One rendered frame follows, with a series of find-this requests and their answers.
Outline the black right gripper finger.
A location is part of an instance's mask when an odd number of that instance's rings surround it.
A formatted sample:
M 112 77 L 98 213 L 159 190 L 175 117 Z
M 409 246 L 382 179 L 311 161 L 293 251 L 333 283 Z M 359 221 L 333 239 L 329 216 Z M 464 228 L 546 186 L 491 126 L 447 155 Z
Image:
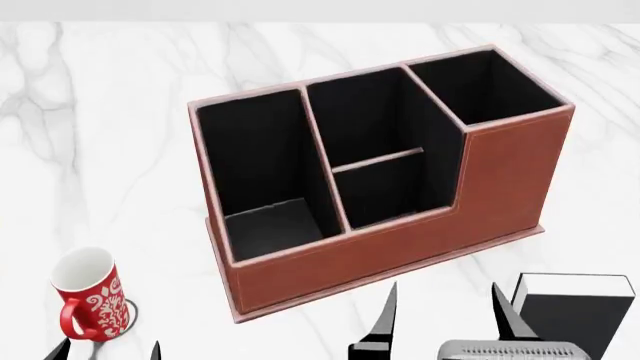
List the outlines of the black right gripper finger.
M 397 297 L 397 283 L 394 283 L 371 331 L 357 343 L 349 345 L 348 360 L 391 360 Z
M 514 311 L 511 303 L 495 282 L 491 296 L 500 341 L 539 341 L 540 338 Z

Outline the black hardcover book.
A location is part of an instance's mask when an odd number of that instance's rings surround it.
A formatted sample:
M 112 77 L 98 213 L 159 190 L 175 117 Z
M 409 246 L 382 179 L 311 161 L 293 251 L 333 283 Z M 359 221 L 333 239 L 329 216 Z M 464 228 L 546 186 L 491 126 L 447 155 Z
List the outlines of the black hardcover book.
M 540 338 L 601 360 L 635 296 L 624 275 L 523 272 L 512 305 Z

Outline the brown leather desk caddy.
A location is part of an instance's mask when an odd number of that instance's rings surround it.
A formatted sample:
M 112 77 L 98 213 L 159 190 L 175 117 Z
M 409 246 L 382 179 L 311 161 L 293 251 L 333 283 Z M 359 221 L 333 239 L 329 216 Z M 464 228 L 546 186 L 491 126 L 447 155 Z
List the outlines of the brown leather desk caddy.
M 233 319 L 540 233 L 574 110 L 494 45 L 191 101 Z

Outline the red patterned ceramic mug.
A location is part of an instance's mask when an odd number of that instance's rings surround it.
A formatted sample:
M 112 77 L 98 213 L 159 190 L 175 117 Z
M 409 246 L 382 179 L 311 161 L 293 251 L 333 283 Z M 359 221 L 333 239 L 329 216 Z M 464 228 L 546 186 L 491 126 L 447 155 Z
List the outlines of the red patterned ceramic mug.
M 69 251 L 54 266 L 50 283 L 64 302 L 59 325 L 68 338 L 103 343 L 130 329 L 129 303 L 114 257 L 104 248 Z

